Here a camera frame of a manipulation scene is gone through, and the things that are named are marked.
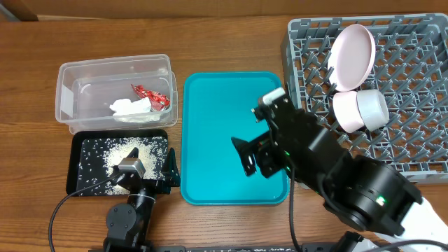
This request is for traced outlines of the white rice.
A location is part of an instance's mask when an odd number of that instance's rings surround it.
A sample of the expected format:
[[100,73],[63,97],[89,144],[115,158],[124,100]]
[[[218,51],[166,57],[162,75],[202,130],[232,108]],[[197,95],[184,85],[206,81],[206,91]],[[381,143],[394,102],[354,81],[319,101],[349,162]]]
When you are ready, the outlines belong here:
[[82,196],[127,195],[129,190],[110,182],[101,182],[111,177],[114,167],[125,158],[141,161],[145,179],[161,179],[164,177],[161,169],[167,151],[168,140],[162,136],[85,139],[76,163],[76,189],[82,190]]

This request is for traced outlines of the white tissue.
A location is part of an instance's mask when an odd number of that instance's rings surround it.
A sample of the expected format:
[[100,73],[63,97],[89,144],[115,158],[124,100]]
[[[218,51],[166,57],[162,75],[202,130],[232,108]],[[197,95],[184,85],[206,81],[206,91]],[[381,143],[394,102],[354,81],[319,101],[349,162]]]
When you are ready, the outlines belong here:
[[148,113],[152,105],[149,98],[145,97],[137,101],[130,99],[118,99],[109,108],[114,112],[113,116],[126,116],[139,113]]

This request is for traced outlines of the red snack wrapper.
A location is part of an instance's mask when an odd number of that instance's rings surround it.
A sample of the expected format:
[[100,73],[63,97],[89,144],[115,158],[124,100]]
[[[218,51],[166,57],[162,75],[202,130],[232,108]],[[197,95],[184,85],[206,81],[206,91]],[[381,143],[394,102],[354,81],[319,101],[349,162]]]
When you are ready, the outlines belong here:
[[163,111],[170,107],[171,102],[166,95],[160,92],[147,90],[142,85],[131,85],[131,87],[140,99],[149,99],[152,111]]

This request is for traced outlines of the white bowl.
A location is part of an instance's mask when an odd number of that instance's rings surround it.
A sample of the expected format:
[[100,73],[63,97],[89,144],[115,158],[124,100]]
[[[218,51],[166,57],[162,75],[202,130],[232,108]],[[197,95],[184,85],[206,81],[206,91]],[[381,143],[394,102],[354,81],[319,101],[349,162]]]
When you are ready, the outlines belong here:
[[352,133],[364,126],[358,109],[357,92],[338,92],[332,99],[333,111],[341,128]]

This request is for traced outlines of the grey bowl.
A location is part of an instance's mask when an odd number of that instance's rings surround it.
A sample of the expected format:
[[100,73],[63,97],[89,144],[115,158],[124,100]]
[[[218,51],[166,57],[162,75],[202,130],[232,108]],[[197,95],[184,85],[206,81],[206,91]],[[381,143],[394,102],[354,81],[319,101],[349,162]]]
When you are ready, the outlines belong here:
[[357,104],[363,123],[369,131],[375,131],[388,123],[389,110],[385,97],[380,91],[357,92]]

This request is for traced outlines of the large white plate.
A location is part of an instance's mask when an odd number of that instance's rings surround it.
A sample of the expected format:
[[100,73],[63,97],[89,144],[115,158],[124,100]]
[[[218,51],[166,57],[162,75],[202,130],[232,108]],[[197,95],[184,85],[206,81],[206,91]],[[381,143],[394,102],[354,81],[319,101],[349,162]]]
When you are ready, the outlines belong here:
[[328,68],[333,68],[329,81],[338,92],[359,87],[370,74],[375,60],[375,40],[361,24],[352,24],[336,37],[330,50]]

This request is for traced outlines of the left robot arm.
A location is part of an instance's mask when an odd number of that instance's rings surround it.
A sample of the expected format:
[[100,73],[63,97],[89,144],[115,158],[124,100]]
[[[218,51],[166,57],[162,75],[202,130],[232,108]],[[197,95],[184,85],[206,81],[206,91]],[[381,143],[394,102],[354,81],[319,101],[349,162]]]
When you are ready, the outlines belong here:
[[175,150],[170,148],[161,169],[161,178],[145,178],[146,170],[139,159],[139,149],[113,167],[111,182],[129,191],[127,202],[112,206],[106,215],[107,236],[104,251],[153,251],[146,240],[153,207],[158,195],[168,195],[179,187],[181,179]]

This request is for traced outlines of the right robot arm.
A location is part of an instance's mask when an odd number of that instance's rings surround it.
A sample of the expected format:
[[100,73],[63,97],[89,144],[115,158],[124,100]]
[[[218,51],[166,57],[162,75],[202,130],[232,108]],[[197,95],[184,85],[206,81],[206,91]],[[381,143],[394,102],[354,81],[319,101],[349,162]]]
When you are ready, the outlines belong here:
[[447,225],[413,183],[385,162],[352,156],[314,114],[286,95],[252,110],[268,131],[252,141],[233,137],[247,176],[284,170],[324,199],[324,207],[357,231],[388,241],[378,251],[446,251]]

